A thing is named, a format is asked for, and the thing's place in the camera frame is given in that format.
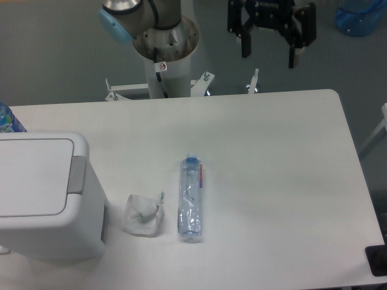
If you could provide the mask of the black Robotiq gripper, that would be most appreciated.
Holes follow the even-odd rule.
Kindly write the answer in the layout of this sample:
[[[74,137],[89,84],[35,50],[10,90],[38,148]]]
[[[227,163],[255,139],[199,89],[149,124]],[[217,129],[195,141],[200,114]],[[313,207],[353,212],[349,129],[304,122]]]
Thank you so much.
[[[297,49],[317,38],[316,4],[297,6],[294,1],[229,1],[227,31],[241,38],[242,58],[252,52],[253,27],[278,31],[289,45],[288,67],[298,64]]]

